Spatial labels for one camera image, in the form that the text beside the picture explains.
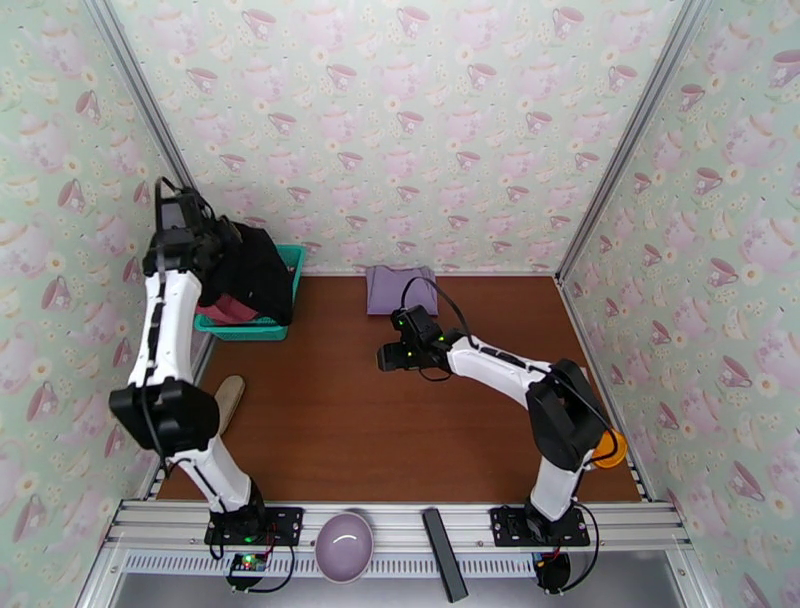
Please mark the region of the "black garment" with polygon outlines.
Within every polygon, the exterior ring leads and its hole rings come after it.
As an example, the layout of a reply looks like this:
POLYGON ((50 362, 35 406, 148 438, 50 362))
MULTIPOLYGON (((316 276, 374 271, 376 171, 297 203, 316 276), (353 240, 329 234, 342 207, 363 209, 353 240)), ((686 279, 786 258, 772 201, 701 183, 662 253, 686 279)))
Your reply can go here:
POLYGON ((228 255, 211 274, 203 306, 227 294, 256 310, 259 317, 288 326, 293 321, 292 278, 269 234, 260 228, 233 222, 241 247, 228 255))

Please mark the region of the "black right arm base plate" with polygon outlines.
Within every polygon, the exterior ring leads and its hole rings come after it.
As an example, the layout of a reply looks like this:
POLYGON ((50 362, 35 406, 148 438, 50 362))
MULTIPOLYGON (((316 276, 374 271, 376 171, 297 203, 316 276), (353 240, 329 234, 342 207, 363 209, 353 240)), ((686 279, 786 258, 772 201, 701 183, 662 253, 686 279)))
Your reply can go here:
POLYGON ((556 521, 534 509, 500 506, 489 510, 490 528, 496 547, 544 549, 588 547, 589 530, 581 509, 571 506, 556 521))

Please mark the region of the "beige oval stone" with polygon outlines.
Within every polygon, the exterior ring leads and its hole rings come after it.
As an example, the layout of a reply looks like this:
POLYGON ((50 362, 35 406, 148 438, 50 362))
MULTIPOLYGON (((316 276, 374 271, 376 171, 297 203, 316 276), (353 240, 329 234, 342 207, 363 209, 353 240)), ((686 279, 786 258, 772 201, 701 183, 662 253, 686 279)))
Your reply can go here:
POLYGON ((240 375, 228 376, 217 388, 214 397, 219 409, 218 433, 220 435, 223 435, 228 428, 244 390, 245 381, 240 375))

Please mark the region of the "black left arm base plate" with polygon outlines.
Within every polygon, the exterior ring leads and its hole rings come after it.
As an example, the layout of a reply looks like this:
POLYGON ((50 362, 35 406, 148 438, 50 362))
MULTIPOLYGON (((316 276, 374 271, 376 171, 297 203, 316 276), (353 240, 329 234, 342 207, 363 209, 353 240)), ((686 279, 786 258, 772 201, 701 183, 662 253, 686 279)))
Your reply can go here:
POLYGON ((299 543, 304 510, 299 507, 245 506, 211 512, 205 531, 208 546, 292 546, 299 543))

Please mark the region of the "black round controller box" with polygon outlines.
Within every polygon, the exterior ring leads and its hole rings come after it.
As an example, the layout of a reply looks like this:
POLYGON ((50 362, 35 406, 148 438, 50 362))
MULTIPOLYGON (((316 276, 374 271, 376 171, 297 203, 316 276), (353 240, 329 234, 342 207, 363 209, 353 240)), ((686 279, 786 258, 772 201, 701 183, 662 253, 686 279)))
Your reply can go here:
POLYGON ((560 593, 571 578, 571 561, 560 550, 534 553, 533 567, 537 585, 547 594, 560 593))

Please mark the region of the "red shirt with grey trim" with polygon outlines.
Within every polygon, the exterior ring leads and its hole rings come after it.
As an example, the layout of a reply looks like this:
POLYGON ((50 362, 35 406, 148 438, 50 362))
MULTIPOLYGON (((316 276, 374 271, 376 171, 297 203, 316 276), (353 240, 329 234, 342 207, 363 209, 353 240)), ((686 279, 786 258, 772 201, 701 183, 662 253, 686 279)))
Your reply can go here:
POLYGON ((246 324, 259 317, 259 313, 256 310, 227 294, 221 295, 211 305, 203 306, 198 304, 196 313, 208 318, 215 325, 246 324))

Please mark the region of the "purple bowl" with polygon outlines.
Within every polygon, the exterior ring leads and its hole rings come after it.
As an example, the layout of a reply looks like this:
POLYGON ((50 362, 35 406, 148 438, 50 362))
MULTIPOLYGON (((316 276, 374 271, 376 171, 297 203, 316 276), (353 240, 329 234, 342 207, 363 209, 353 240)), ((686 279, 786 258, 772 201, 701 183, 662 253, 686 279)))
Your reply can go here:
POLYGON ((317 568, 334 584, 355 582, 369 568, 374 536, 367 519, 358 512, 344 511, 321 527, 314 546, 317 568))

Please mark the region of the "lavender shirt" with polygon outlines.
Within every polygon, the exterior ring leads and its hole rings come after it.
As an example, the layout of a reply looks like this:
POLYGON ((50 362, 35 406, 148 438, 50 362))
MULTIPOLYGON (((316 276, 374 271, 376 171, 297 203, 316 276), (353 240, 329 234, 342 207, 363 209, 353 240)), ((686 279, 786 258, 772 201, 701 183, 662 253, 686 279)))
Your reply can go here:
POLYGON ((367 267, 366 313, 389 316, 399 308, 421 305, 431 316, 438 315, 436 276, 427 266, 392 269, 384 265, 367 267))

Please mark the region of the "aluminium frame post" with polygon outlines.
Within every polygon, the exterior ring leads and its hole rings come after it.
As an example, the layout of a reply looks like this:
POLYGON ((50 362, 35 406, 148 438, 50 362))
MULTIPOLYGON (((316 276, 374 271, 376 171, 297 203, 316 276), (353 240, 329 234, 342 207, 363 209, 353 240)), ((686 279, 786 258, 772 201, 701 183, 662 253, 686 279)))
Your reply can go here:
POLYGON ((112 0, 80 0, 80 4, 88 12, 94 29, 110 55, 112 71, 131 96, 137 116, 146 129, 148 141, 157 153, 161 168, 145 180, 146 185, 152 187, 156 178, 165 176, 177 186, 199 191, 201 187, 188 167, 114 3, 112 0))
POLYGON ((558 266, 554 281, 559 291, 567 291, 567 279, 574 271, 581 253, 588 247, 590 235, 602 219, 616 187, 633 159, 634 152, 677 73, 684 55, 697 36, 714 0, 680 0, 679 12, 661 49, 630 119, 626 123, 606 169, 598 182, 586 212, 558 266))

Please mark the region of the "perforated metal strip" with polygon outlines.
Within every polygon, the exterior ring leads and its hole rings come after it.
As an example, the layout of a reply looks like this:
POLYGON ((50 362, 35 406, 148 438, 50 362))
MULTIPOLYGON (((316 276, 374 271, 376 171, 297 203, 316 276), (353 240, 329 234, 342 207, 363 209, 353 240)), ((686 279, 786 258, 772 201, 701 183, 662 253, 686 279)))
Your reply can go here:
MULTIPOLYGON (((232 557, 215 560, 199 552, 166 553, 134 551, 124 560, 121 570, 130 574, 223 576, 228 573, 232 557)), ((457 557, 461 573, 473 578, 530 578, 534 575, 533 560, 529 554, 461 554, 457 557)), ((299 578, 320 578, 322 574, 312 554, 301 552, 291 559, 281 552, 269 560, 265 575, 283 576, 294 565, 294 575, 299 578)), ((421 553, 380 553, 372 558, 364 573, 366 578, 434 578, 439 575, 435 558, 421 553)))

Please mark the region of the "black rectangular bar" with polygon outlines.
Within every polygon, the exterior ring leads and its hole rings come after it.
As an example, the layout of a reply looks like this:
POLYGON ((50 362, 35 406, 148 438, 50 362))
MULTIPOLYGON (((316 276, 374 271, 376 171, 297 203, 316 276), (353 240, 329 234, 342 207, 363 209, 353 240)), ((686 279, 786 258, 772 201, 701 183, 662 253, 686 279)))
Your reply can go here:
POLYGON ((435 507, 424 509, 422 522, 448 602, 454 604, 466 599, 469 592, 439 510, 435 507))

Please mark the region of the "aluminium side rail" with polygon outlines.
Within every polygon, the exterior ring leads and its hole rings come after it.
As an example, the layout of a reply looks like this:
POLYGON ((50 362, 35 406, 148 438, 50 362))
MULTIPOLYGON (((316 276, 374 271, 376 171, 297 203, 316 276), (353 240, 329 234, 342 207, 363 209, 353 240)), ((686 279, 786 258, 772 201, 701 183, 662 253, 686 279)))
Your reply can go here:
POLYGON ((592 350, 588 334, 584 330, 581 318, 577 314, 570 300, 570 294, 560 281, 560 278, 556 276, 553 279, 553 281, 556 290, 558 292, 558 295, 560 296, 560 299, 564 305, 567 316, 569 317, 569 321, 572 325, 572 328, 575 331, 575 335, 580 344, 581 350, 587 360, 588 370, 590 371, 592 380, 597 387, 600 399, 602 400, 602 403, 605 406, 608 415, 610 416, 610 419, 613 421, 615 427, 625 435, 626 439, 629 442, 628 452, 626 456, 626 463, 629 472, 631 474, 631 477, 633 478, 634 483, 636 485, 637 491, 640 494, 641 500, 643 502, 653 502, 654 498, 650 492, 649 482, 646 479, 646 477, 642 475, 642 472, 640 471, 638 454, 636 453, 636 449, 632 445, 631 440, 629 438, 629 430, 624 420, 623 411, 619 407, 613 395, 613 391, 610 389, 610 386, 603 377, 603 372, 601 369, 599 359, 595 356, 592 350))
MULTIPOLYGON (((215 338, 211 334, 198 331, 192 333, 190 340, 190 368, 196 384, 200 384, 204 378, 213 354, 214 345, 215 338)), ((155 500, 165 479, 166 473, 163 468, 155 471, 144 498, 146 500, 155 500)))

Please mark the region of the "small circuit board with leds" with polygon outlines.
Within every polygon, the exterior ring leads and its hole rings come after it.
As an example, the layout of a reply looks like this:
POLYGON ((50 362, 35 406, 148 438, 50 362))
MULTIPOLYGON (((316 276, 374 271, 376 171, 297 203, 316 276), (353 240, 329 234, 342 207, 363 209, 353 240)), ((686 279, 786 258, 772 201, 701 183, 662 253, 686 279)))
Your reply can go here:
POLYGON ((266 552, 236 553, 226 575, 234 591, 245 592, 265 577, 269 556, 266 552))

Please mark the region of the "orange lidded container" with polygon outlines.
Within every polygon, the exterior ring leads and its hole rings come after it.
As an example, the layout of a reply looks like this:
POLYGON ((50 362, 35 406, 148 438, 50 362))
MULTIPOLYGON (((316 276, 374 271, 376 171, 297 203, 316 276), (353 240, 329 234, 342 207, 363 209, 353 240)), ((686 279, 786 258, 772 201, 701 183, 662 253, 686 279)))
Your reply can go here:
POLYGON ((589 464, 599 469, 612 469, 627 457, 628 444, 616 429, 606 430, 594 449, 589 464))

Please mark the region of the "teal plastic basket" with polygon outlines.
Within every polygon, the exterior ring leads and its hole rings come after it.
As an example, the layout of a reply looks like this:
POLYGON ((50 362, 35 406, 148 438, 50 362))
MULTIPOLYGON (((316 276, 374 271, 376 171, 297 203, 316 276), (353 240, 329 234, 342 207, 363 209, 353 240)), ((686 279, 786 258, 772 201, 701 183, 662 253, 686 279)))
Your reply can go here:
MULTIPOLYGON (((279 244, 277 251, 292 278, 292 307, 306 259, 306 248, 297 244, 279 244)), ((196 313, 194 329, 223 341, 282 341, 289 332, 288 326, 278 325, 273 319, 260 317, 243 324, 218 324, 210 317, 196 313)))

